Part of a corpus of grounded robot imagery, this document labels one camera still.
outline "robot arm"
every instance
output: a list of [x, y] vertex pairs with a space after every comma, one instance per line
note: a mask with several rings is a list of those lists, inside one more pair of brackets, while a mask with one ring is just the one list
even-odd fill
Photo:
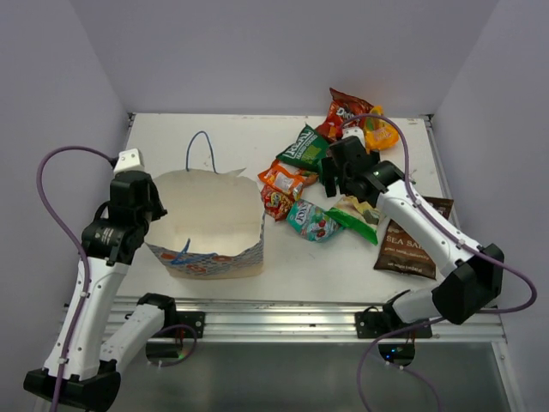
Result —
[[[165, 296], [147, 294], [124, 326], [101, 345], [112, 302], [142, 245], [148, 225], [167, 212], [156, 186], [143, 171], [137, 149], [120, 153], [110, 185], [110, 200], [95, 214], [82, 232], [82, 246], [90, 266], [89, 287], [84, 265], [78, 276], [67, 317], [44, 367], [27, 374], [24, 388], [51, 400], [59, 365], [64, 364], [60, 403], [94, 411], [108, 410], [118, 393], [120, 373], [147, 340], [162, 327], [175, 323], [175, 302]], [[101, 217], [107, 209], [108, 217]], [[71, 325], [81, 298], [79, 317]], [[74, 327], [66, 358], [62, 346]]]
[[462, 246], [468, 245], [503, 262], [501, 250], [494, 244], [482, 247], [452, 226], [420, 194], [414, 192], [416, 202], [421, 202], [438, 223], [460, 239], [460, 244], [447, 238], [409, 197], [402, 171], [389, 161], [380, 162], [377, 152], [367, 154], [359, 136], [347, 135], [350, 136], [344, 136], [330, 145], [332, 156], [323, 160], [327, 195], [335, 195], [337, 178], [341, 193], [376, 205], [425, 249], [445, 277], [439, 285], [415, 292], [405, 291], [383, 305], [383, 324], [389, 325], [389, 330], [396, 330], [420, 319], [441, 316], [454, 324], [462, 324], [498, 297], [503, 270]]

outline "paper bag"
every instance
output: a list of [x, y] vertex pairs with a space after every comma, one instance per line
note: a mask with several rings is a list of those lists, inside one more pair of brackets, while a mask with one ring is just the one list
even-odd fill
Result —
[[168, 214], [151, 223], [145, 242], [170, 275], [225, 279], [261, 273], [264, 209], [256, 182], [180, 170], [154, 183]]

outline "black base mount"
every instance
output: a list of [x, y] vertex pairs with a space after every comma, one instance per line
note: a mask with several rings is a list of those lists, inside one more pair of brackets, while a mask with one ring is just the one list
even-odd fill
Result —
[[[421, 324], [426, 320], [428, 319], [421, 319], [413, 324]], [[354, 322], [358, 339], [375, 339], [393, 330], [399, 330], [412, 325], [395, 322], [387, 312], [380, 312], [375, 306], [370, 306], [363, 312], [356, 312], [354, 314]], [[414, 333], [416, 339], [428, 339], [432, 337], [431, 326], [418, 328]], [[410, 336], [405, 332], [393, 337], [408, 339]]]

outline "white wall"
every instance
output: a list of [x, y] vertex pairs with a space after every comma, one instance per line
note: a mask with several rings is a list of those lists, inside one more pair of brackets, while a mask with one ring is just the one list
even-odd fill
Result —
[[[494, 241], [540, 291], [507, 315], [511, 359], [530, 411], [549, 407], [549, 2], [501, 0], [434, 118], [460, 223]], [[527, 289], [505, 278], [502, 306]]]
[[[39, 202], [36, 166], [66, 144], [117, 153], [127, 116], [66, 0], [0, 2], [0, 59], [0, 409], [17, 411], [36, 399], [23, 379], [52, 348], [77, 262]], [[46, 168], [46, 191], [79, 237], [109, 174], [88, 154]]]
[[497, 0], [71, 0], [136, 112], [433, 113]]

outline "white table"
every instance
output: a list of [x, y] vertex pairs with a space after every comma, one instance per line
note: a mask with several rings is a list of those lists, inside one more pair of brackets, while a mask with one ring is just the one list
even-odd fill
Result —
[[[323, 117], [318, 116], [137, 114], [127, 148], [142, 151], [146, 170], [154, 178], [183, 169], [189, 140], [197, 131], [205, 130], [214, 146], [218, 172], [245, 167], [242, 175], [254, 179], [261, 187], [257, 174], [268, 168], [281, 150], [295, 142], [305, 123], [316, 127], [322, 121]], [[441, 197], [424, 121], [419, 118], [395, 118], [394, 121], [408, 140], [411, 174], [419, 192]], [[210, 169], [208, 145], [203, 136], [199, 139], [193, 145], [190, 166]], [[403, 168], [401, 143], [383, 151], [382, 159]], [[322, 185], [316, 184], [305, 189], [303, 198], [329, 209], [339, 197], [326, 198]], [[380, 243], [387, 222], [380, 227]], [[267, 216], [261, 275], [213, 281], [174, 278], [144, 245], [137, 251], [118, 296], [134, 298], [154, 292], [196, 300], [379, 303], [405, 289], [433, 284], [433, 280], [418, 276], [374, 270], [378, 250], [379, 246], [350, 230], [338, 233], [325, 243], [309, 242], [301, 239], [285, 222], [275, 223]]]

